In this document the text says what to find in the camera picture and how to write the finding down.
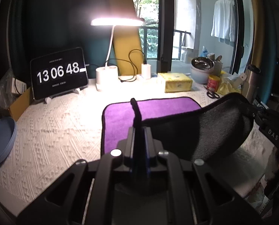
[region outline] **stainless steel bowl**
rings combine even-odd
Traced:
[[[192,65],[200,70],[209,70],[214,67],[214,62],[209,58],[198,57],[192,60]]]

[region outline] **white textured tablecloth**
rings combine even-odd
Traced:
[[[17,121],[17,137],[0,168],[0,202],[18,215],[77,159],[100,158],[102,111],[111,103],[188,96],[202,107],[214,100],[202,85],[192,91],[161,92],[155,81],[122,83],[116,91],[97,92],[95,81],[79,95],[56,97],[50,104],[29,106]],[[221,176],[246,196],[264,174],[272,144],[254,124],[243,145],[217,167]]]

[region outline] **cardboard box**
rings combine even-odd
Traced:
[[[16,101],[11,104],[8,111],[10,116],[17,121],[24,111],[32,104],[33,94],[32,89],[28,88]]]
[[[183,73],[158,73],[157,83],[164,92],[186,92],[192,88],[193,80]]]

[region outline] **yellow tissue package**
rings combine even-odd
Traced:
[[[187,92],[192,88],[193,80],[183,73],[158,73],[157,84],[164,92]]]

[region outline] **purple mat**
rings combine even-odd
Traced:
[[[142,120],[186,113],[201,106],[192,98],[179,97],[138,101]],[[120,140],[126,139],[133,124],[134,112],[130,102],[110,104],[102,115],[101,155],[116,148]]]

